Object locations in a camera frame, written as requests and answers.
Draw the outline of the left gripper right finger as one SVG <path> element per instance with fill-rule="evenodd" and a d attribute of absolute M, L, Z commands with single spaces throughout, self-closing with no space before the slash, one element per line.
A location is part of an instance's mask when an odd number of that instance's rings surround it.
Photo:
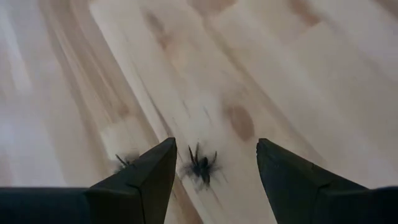
<path fill-rule="evenodd" d="M 266 138 L 256 152 L 277 224 L 398 224 L 398 186 L 368 189 Z"/>

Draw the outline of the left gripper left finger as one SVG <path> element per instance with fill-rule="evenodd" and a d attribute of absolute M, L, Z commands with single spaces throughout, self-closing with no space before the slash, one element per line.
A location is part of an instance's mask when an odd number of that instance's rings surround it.
<path fill-rule="evenodd" d="M 167 138 L 88 188 L 0 187 L 0 224 L 164 224 L 176 161 Z"/>

